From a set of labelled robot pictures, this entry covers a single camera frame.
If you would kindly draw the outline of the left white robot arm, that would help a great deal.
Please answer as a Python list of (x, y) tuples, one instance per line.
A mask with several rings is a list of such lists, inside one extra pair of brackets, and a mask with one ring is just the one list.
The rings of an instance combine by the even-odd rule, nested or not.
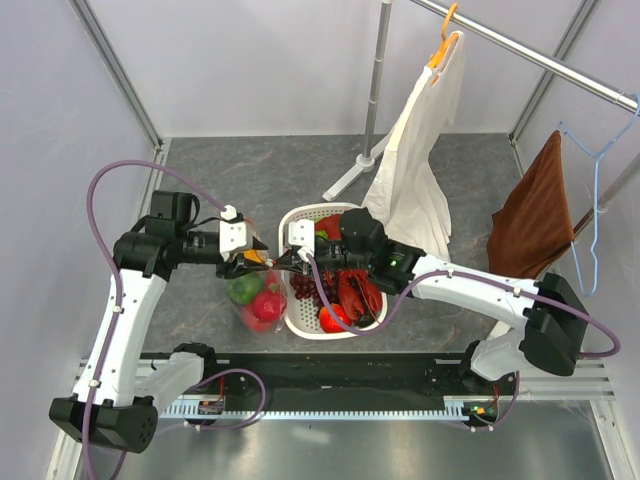
[(224, 279), (264, 268), (242, 256), (264, 246), (234, 207), (222, 209), (215, 232), (198, 230), (198, 213), (196, 196), (156, 191), (149, 215), (108, 251), (109, 298), (89, 360), (71, 395), (53, 399), (49, 408), (50, 420), (74, 440), (141, 453), (159, 416), (180, 395), (218, 385), (215, 351), (202, 343), (180, 344), (146, 379), (136, 378), (151, 317), (177, 266), (212, 265)]

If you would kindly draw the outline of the green bell pepper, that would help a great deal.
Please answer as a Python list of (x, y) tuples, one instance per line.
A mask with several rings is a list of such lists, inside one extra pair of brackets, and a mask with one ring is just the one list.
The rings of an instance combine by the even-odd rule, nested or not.
[(255, 296), (265, 286), (264, 277), (257, 272), (251, 272), (242, 277), (228, 280), (225, 284), (225, 293), (234, 303), (245, 306), (252, 302)]

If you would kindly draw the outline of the clear zip top bag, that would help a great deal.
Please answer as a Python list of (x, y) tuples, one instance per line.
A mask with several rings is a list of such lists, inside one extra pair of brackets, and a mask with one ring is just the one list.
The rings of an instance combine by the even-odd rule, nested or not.
[(235, 210), (222, 214), (219, 227), (224, 262), (217, 268), (217, 275), (224, 279), (227, 298), (249, 330), (278, 331), (287, 308), (287, 294), (268, 246), (254, 223)]

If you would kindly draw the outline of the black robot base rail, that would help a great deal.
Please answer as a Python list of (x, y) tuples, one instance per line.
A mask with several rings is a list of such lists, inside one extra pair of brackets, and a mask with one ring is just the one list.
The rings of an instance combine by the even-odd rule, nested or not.
[(513, 394), (513, 373), (473, 380), (462, 374), (463, 362), (456, 353), (219, 353), (208, 373), (254, 372), (265, 384), (268, 412), (436, 410), (447, 397)]

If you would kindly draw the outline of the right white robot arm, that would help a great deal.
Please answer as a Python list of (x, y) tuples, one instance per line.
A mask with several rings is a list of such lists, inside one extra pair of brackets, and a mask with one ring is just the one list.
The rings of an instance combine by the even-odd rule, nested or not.
[(303, 210), (281, 220), (278, 269), (312, 279), (362, 275), (381, 293), (453, 304), (508, 326), (507, 333), (467, 349), (457, 371), (465, 391), (481, 393), (505, 374), (528, 367), (560, 377), (574, 373), (587, 311), (562, 276), (517, 279), (452, 264), (389, 238), (365, 208), (341, 213), (327, 238), (316, 236), (316, 223)]

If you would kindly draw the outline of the red apple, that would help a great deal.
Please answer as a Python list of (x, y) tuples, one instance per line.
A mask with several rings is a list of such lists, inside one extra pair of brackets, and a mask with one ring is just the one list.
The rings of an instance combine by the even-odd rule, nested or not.
[(242, 310), (244, 324), (254, 332), (266, 332), (276, 328), (286, 310), (286, 296), (276, 284), (258, 293)]

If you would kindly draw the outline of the yellow green mango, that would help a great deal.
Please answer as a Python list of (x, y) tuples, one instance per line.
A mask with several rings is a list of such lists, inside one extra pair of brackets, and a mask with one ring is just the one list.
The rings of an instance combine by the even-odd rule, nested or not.
[(260, 250), (245, 251), (244, 257), (248, 260), (251, 260), (257, 263), (265, 263), (267, 260), (267, 254), (264, 251), (260, 251)]

